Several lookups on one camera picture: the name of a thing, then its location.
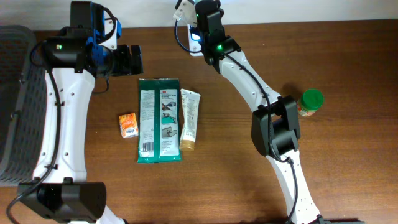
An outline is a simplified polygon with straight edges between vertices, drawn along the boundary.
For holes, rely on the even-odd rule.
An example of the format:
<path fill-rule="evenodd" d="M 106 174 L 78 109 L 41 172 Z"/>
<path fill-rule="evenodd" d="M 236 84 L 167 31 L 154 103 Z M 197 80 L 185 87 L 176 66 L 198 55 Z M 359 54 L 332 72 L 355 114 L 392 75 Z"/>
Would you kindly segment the orange tissue pack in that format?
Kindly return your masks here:
<path fill-rule="evenodd" d="M 123 138 L 132 138 L 139 135 L 136 114 L 129 113 L 119 116 L 119 127 Z"/>

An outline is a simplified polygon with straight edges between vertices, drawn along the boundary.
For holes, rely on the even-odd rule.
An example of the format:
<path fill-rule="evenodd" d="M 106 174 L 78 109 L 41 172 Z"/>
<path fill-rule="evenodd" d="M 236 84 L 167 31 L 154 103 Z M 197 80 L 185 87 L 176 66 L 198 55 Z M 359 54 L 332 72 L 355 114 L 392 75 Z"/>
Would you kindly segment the white cream tube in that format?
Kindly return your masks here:
<path fill-rule="evenodd" d="M 181 151 L 194 151 L 197 135 L 198 108 L 201 95 L 190 90 L 181 89 L 184 124 L 180 137 Z"/>

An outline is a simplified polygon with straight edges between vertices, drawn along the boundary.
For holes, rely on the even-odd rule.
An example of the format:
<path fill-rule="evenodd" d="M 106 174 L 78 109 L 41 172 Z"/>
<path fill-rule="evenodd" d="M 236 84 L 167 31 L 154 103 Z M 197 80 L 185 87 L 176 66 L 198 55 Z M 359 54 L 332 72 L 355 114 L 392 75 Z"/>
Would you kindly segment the green glove package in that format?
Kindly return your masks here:
<path fill-rule="evenodd" d="M 179 97 L 177 78 L 139 80 L 139 164 L 182 160 Z"/>

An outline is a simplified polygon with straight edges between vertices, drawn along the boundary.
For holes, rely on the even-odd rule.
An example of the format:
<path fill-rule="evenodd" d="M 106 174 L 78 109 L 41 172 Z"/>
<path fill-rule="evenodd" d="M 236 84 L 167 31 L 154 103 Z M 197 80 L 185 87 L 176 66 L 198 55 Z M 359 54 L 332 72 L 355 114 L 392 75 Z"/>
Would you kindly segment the green lid jar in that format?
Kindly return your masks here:
<path fill-rule="evenodd" d="M 311 116 L 324 104 L 324 96 L 320 90 L 306 90 L 297 102 L 298 114 Z"/>

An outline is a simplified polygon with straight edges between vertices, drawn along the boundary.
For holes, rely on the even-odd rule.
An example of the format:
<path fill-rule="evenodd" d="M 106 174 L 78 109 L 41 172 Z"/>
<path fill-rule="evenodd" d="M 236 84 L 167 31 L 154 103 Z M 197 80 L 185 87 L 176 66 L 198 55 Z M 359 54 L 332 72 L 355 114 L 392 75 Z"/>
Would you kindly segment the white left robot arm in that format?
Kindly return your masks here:
<path fill-rule="evenodd" d="M 122 223 L 107 206 L 106 186 L 88 182 L 85 131 L 95 80 L 143 71 L 138 45 L 119 45 L 119 32 L 98 40 L 90 30 L 67 27 L 42 42 L 47 99 L 39 160 L 18 199 L 58 223 Z"/>

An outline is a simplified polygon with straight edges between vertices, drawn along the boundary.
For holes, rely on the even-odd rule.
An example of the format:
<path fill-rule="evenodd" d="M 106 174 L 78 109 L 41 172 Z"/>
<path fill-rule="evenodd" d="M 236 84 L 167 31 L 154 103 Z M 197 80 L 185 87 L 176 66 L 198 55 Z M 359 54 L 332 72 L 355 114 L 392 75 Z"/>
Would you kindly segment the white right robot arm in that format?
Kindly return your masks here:
<path fill-rule="evenodd" d="M 287 223 L 325 223 L 310 195 L 300 162 L 297 104 L 270 88 L 221 23 L 219 1 L 195 4 L 201 51 L 208 65 L 238 90 L 252 111 L 251 138 L 271 163 L 287 207 Z"/>

